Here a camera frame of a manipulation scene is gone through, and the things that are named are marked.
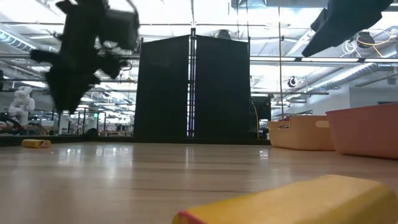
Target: pink plastic bin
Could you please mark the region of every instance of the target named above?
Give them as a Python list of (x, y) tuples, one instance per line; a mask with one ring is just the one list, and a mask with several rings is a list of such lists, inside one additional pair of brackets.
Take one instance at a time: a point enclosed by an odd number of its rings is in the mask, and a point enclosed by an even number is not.
[(339, 153), (398, 159), (398, 103), (326, 114)]

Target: black panel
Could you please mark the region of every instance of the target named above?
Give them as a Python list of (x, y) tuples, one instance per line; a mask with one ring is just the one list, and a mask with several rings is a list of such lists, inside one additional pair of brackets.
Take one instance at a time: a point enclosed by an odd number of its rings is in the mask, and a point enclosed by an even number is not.
[(197, 36), (196, 58), (195, 138), (248, 138), (248, 43)]
[(188, 50), (188, 36), (143, 43), (135, 138), (187, 137)]

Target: wooden floor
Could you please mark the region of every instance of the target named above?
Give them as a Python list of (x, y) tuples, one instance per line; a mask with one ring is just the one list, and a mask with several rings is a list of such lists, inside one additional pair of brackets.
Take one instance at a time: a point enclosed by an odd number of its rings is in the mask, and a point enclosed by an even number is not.
[(398, 192), (398, 161), (265, 146), (0, 148), (0, 223), (170, 223), (177, 211), (324, 174)]

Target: tall black enclosure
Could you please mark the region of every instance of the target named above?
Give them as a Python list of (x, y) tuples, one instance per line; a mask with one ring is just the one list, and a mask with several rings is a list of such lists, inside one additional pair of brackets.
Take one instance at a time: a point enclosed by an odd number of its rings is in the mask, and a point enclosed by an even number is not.
[(134, 119), (137, 140), (187, 138), (189, 36), (143, 43)]
[(195, 139), (249, 139), (248, 43), (197, 36)]

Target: yellow block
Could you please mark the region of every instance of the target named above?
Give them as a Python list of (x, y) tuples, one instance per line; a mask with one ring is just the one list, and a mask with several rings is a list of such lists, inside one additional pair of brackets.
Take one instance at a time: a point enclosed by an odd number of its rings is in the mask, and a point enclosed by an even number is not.
[(178, 213), (173, 224), (396, 224), (387, 186), (338, 175), (232, 198)]
[(49, 148), (51, 147), (51, 142), (49, 140), (25, 139), (22, 141), (22, 146), (36, 149)]

